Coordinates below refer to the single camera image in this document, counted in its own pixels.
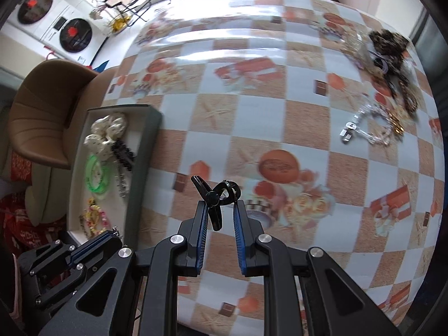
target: clear bracelet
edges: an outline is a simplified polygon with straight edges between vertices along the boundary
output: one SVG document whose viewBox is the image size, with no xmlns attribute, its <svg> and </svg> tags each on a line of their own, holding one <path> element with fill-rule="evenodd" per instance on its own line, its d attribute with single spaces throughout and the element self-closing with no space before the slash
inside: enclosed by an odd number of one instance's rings
<svg viewBox="0 0 448 336">
<path fill-rule="evenodd" d="M 358 124 L 361 121 L 362 117 L 369 114 L 371 114 L 372 116 L 381 116 L 388 123 L 388 125 L 384 127 L 384 131 L 380 136 L 369 134 L 368 132 L 365 132 L 358 127 Z M 392 115 L 389 111 L 386 111 L 379 106 L 371 105 L 368 103 L 360 107 L 358 112 L 354 115 L 352 121 L 346 123 L 346 126 L 339 134 L 342 142 L 344 144 L 347 144 L 353 137 L 354 132 L 366 139 L 371 144 L 383 144 L 387 146 L 390 143 L 390 136 L 392 132 L 394 132 L 396 135 L 402 136 L 404 133 L 404 129 L 401 127 L 397 117 Z"/>
</svg>

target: chair backrest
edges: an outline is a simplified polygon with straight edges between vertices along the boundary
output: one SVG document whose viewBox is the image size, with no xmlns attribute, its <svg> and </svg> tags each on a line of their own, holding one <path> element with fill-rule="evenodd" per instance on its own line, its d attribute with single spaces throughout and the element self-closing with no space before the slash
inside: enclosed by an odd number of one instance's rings
<svg viewBox="0 0 448 336">
<path fill-rule="evenodd" d="M 8 133 L 14 150 L 32 162 L 70 169 L 86 111 L 101 105 L 115 71 L 99 75 L 60 59 L 39 64 L 11 107 Z"/>
</svg>

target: checkered tablecloth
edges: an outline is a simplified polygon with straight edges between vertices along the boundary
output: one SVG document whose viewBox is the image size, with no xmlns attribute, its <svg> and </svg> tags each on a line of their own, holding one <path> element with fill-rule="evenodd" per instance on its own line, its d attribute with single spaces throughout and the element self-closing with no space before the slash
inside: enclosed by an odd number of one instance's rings
<svg viewBox="0 0 448 336">
<path fill-rule="evenodd" d="M 148 103 L 164 115 L 139 244 L 153 246 L 193 217 L 199 196 L 191 175 L 211 186 L 234 180 L 265 232 L 292 247 L 322 247 L 398 324 L 440 227 L 444 154 L 435 102 L 411 44 L 416 120 L 311 21 L 391 29 L 329 0 L 191 0 L 157 11 L 143 28 L 103 102 Z M 401 141 L 341 142 L 341 129 L 368 101 L 400 118 Z M 373 119 L 364 125 L 381 130 Z M 263 279 L 240 273 L 231 207 L 223 229 L 208 233 L 201 276 L 179 280 L 178 319 L 212 335 L 263 334 Z"/>
</svg>

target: brown leather chair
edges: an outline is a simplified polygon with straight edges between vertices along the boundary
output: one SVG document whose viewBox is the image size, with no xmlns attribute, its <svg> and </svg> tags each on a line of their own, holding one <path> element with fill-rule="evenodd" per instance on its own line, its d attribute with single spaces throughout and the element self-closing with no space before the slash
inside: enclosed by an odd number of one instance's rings
<svg viewBox="0 0 448 336">
<path fill-rule="evenodd" d="M 97 73 L 79 64 L 53 59 L 24 79 L 10 109 L 12 148 L 31 160 L 33 185 L 25 206 L 34 225 L 67 212 L 71 166 L 86 111 L 101 106 L 117 67 Z"/>
</svg>

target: green bracelet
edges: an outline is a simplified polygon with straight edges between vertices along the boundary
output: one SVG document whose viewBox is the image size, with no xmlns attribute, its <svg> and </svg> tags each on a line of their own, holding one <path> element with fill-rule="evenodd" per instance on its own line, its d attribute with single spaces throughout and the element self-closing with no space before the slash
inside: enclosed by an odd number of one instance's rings
<svg viewBox="0 0 448 336">
<path fill-rule="evenodd" d="M 109 186 L 109 165 L 91 155 L 86 164 L 86 185 L 93 193 L 104 193 Z"/>
</svg>

